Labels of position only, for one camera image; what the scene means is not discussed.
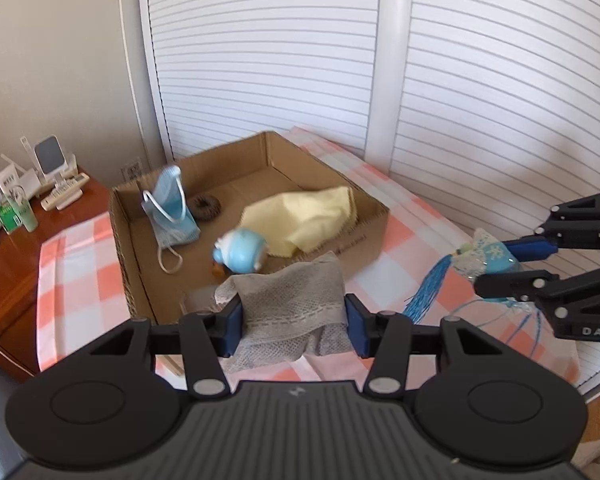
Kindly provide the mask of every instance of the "face mask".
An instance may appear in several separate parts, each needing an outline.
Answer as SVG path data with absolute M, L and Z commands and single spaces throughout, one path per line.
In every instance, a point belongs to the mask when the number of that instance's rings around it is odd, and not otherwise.
M 160 268 L 167 274 L 174 274 L 182 266 L 182 256 L 172 247 L 188 244 L 200 236 L 200 229 L 194 222 L 184 197 L 180 168 L 165 168 L 155 183 L 154 192 L 144 191 L 142 196 L 142 209 L 151 221 L 158 242 Z M 173 269 L 166 269 L 162 264 L 162 251 L 165 249 L 170 250 L 178 259 Z

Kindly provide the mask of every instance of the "checkered tablecloth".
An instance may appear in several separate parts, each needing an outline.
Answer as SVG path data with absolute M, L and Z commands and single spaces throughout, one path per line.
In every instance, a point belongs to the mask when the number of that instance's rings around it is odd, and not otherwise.
M 380 257 L 346 284 L 347 292 L 355 293 L 370 311 L 401 312 L 429 269 L 444 254 L 469 241 L 467 234 L 435 209 L 336 144 L 298 129 L 288 138 L 391 210 Z M 481 301 L 458 310 L 473 298 L 469 282 L 450 270 L 422 324 L 436 325 L 454 312 L 567 380 L 576 380 L 578 357 L 574 343 L 555 339 L 539 313 Z M 128 317 L 108 214 L 71 227 L 43 245 L 37 320 L 41 370 Z M 241 379 L 353 379 L 362 385 L 370 362 L 353 352 L 304 356 L 293 363 L 245 370 L 229 380 L 233 386 Z M 420 386 L 434 370 L 433 358 L 412 357 L 408 387 Z M 156 371 L 174 386 L 185 388 L 184 379 L 173 375 L 160 361 Z

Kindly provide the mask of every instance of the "electrical socket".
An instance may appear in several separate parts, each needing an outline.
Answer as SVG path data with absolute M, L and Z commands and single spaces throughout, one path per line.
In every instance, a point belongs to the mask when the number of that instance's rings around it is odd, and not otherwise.
M 122 171 L 122 177 L 125 179 L 125 182 L 131 182 L 144 173 L 142 160 L 138 157 L 136 160 L 125 164 L 120 171 Z

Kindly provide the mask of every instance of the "wooden cabinet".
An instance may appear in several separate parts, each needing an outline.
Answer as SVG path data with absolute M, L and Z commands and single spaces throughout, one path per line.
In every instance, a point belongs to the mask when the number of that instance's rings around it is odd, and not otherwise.
M 24 227 L 11 235 L 0 231 L 0 367 L 18 380 L 39 371 L 36 298 L 40 247 L 63 229 L 107 210 L 107 188 L 92 179 L 83 192 L 83 197 L 63 211 L 44 211 L 34 200 L 39 225 L 32 233 Z

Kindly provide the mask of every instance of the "blue tassel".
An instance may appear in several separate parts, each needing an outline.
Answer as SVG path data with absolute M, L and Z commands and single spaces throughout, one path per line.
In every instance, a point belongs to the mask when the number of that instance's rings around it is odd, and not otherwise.
M 431 303 L 442 288 L 442 282 L 445 280 L 446 272 L 451 266 L 451 254 L 444 256 L 422 280 L 420 288 L 411 301 L 405 306 L 402 312 L 405 316 L 411 318 L 414 323 L 419 323 L 425 314 L 429 311 Z

